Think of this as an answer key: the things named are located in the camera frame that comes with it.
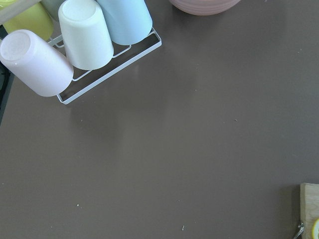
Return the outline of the pink ribbed bowl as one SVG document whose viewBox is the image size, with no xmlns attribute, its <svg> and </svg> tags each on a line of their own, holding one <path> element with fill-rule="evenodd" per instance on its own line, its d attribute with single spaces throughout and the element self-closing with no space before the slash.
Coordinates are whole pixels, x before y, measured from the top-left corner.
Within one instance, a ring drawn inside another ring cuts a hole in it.
<svg viewBox="0 0 319 239">
<path fill-rule="evenodd" d="M 192 15 L 214 15 L 235 6 L 240 0 L 170 0 L 173 6 Z"/>
</svg>

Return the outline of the light blue plastic cup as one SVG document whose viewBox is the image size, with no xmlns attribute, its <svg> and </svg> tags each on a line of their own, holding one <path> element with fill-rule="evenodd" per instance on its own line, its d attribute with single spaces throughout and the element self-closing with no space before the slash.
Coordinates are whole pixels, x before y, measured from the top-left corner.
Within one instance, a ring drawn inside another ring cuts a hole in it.
<svg viewBox="0 0 319 239">
<path fill-rule="evenodd" d="M 111 40 L 132 45 L 145 39 L 153 20 L 144 0 L 99 0 Z"/>
</svg>

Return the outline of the white plastic cup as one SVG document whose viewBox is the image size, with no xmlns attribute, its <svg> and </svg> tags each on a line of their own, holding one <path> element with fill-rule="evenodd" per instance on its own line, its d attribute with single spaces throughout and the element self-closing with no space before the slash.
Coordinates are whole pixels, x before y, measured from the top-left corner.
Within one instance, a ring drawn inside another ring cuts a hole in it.
<svg viewBox="0 0 319 239">
<path fill-rule="evenodd" d="M 113 58 L 114 48 L 100 5 L 95 0 L 66 0 L 58 11 L 66 55 L 82 70 L 96 70 Z"/>
</svg>

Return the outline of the pink plastic cup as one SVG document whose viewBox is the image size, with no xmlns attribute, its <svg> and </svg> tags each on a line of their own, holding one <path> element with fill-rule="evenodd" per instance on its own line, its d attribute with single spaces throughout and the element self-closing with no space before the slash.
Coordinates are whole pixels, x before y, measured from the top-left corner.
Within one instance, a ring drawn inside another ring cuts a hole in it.
<svg viewBox="0 0 319 239">
<path fill-rule="evenodd" d="M 20 29 L 0 44 L 0 61 L 38 95 L 52 97 L 73 80 L 73 66 L 32 31 Z"/>
</svg>

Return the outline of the grey-green plastic cup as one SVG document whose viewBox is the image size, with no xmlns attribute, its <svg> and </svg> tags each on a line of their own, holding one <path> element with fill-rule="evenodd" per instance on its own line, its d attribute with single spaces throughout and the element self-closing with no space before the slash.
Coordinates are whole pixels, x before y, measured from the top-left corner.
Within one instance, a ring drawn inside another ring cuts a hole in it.
<svg viewBox="0 0 319 239">
<path fill-rule="evenodd" d="M 49 13 L 49 15 L 55 20 L 59 21 L 58 11 L 60 6 L 65 2 L 65 0 L 42 0 L 41 3 Z"/>
</svg>

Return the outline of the yellow-green plastic cup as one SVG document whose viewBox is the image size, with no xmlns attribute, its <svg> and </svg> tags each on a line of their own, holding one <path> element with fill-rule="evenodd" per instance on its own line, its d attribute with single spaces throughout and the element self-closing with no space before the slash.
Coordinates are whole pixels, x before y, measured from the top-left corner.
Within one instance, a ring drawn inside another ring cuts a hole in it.
<svg viewBox="0 0 319 239">
<path fill-rule="evenodd" d="M 44 6 L 36 3 L 3 24 L 7 33 L 19 29 L 30 30 L 47 41 L 53 34 L 53 22 Z"/>
</svg>

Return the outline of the wooden cutting board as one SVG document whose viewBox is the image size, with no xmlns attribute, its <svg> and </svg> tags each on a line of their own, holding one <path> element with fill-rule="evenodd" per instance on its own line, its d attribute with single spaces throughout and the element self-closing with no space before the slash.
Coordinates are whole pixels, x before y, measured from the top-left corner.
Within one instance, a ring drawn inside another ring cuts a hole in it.
<svg viewBox="0 0 319 239">
<path fill-rule="evenodd" d="M 319 219 L 319 185 L 300 185 L 301 222 L 304 224 L 303 239 L 312 239 L 313 226 Z"/>
</svg>

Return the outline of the lemon slice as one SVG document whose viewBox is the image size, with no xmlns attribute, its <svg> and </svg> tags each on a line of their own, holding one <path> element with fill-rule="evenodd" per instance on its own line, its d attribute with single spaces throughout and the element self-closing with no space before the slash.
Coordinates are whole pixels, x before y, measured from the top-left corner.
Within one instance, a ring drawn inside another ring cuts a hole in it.
<svg viewBox="0 0 319 239">
<path fill-rule="evenodd" d="M 319 239 L 319 219 L 317 219 L 313 224 L 312 239 Z"/>
</svg>

